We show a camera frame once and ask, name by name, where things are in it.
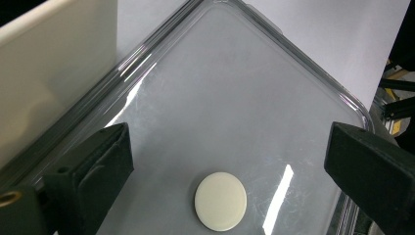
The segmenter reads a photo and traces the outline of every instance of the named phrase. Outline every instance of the white table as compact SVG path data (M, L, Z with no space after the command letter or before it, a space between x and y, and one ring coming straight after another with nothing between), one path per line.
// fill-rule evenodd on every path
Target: white table
M118 0L120 60L185 0ZM410 0L245 0L369 109Z

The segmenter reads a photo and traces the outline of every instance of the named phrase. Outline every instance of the clear plastic tray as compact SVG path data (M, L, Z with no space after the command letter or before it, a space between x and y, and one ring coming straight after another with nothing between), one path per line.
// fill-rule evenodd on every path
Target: clear plastic tray
M213 234L194 195L217 171L248 196L226 234L326 234L341 194L323 167L331 123L371 130L356 99L240 1L189 1L103 82L116 85L92 91L103 100L49 155L129 124L135 170L98 234ZM338 234L355 216L346 201Z

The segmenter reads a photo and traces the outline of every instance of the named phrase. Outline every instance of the screw hole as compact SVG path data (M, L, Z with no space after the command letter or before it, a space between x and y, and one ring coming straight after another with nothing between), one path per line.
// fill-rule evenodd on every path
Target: screw hole
M69 168L64 166L64 167L61 167L61 168L58 169L58 173L65 173L65 172L68 172L68 170L69 170Z
M15 201L17 201L22 196L21 192L12 191L0 195L0 208L6 207Z

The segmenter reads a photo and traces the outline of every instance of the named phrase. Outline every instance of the white circle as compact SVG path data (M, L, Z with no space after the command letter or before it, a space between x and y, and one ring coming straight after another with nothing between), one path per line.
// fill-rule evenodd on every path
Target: white circle
M217 172L198 187L195 208L201 222L213 231L235 227L247 209L247 193L241 181L230 173Z

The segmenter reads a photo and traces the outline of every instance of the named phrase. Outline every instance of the round white object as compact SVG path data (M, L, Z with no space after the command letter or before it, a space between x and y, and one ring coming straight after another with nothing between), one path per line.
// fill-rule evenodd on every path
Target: round white object
M198 187L195 208L201 222L213 231L235 227L247 209L247 193L241 181L230 173L217 172Z

